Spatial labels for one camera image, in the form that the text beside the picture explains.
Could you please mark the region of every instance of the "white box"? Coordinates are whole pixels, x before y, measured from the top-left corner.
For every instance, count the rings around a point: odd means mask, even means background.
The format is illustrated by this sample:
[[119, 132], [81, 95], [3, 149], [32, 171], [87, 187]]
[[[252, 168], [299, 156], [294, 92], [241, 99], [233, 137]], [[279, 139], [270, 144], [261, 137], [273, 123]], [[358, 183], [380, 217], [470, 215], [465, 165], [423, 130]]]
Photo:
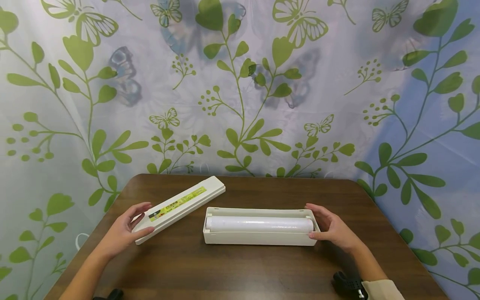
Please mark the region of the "white box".
[[244, 209], [208, 207], [204, 221], [204, 238], [207, 244], [241, 245], [284, 245], [313, 246], [317, 242], [305, 233], [287, 232], [210, 232], [206, 229], [208, 216], [265, 216], [265, 217], [307, 217], [313, 222], [314, 231], [320, 231], [310, 209]]
[[[168, 226], [177, 222], [187, 214], [195, 209], [219, 196], [225, 192], [225, 185], [215, 176], [211, 176], [191, 188], [181, 192], [180, 194], [150, 208], [145, 212], [145, 217], [132, 230], [137, 232], [143, 228], [155, 227], [155, 230], [144, 238], [135, 241], [135, 244], [140, 245], [152, 236], [161, 232]], [[169, 206], [170, 210], [164, 215], [161, 213], [153, 216], [162, 208]]]

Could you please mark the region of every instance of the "green dot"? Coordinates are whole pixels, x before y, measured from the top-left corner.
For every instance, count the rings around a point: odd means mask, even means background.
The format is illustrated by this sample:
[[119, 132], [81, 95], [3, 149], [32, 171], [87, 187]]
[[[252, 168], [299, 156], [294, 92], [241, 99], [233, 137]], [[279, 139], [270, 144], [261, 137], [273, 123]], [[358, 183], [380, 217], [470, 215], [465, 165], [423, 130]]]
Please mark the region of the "green dot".
[[24, 126], [22, 124], [14, 124], [12, 128], [15, 131], [22, 131], [24, 129]]

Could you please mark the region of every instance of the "green butterfly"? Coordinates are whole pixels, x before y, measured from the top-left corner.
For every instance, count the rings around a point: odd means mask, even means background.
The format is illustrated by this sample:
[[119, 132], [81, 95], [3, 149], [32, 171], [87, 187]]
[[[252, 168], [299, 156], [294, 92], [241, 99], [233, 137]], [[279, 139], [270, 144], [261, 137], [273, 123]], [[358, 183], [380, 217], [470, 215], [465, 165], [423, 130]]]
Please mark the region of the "green butterfly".
[[379, 32], [387, 22], [392, 28], [397, 26], [402, 20], [401, 14], [407, 9], [407, 6], [408, 0], [403, 0], [393, 7], [391, 12], [385, 12], [379, 8], [374, 8], [372, 12], [372, 21], [374, 21], [372, 27], [373, 31]]

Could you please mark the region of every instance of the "hand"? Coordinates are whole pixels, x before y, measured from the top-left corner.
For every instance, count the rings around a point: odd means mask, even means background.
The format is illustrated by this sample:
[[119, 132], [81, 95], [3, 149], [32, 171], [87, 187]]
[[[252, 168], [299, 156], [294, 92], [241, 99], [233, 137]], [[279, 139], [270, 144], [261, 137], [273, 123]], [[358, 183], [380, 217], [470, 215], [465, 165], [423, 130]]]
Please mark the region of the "hand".
[[311, 239], [329, 240], [347, 253], [352, 253], [363, 245], [359, 237], [348, 228], [342, 219], [325, 207], [307, 203], [305, 208], [313, 211], [322, 231], [310, 232], [309, 237]]
[[119, 216], [106, 235], [102, 238], [93, 253], [102, 258], [112, 259], [125, 250], [135, 240], [143, 238], [154, 231], [154, 227], [147, 227], [137, 232], [132, 229], [143, 219], [145, 212], [152, 208], [150, 202], [143, 202], [131, 206], [123, 215]]

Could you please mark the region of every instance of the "person's right hand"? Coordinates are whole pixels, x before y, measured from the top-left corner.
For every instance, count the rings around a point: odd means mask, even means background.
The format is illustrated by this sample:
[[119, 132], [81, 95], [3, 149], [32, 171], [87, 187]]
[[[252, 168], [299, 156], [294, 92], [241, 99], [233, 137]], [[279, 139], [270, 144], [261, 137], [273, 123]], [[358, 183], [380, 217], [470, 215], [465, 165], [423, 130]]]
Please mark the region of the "person's right hand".
[[363, 242], [355, 233], [340, 219], [339, 216], [330, 212], [323, 206], [307, 203], [306, 209], [313, 211], [315, 219], [322, 232], [311, 232], [309, 237], [313, 240], [329, 240], [347, 253], [352, 253]]

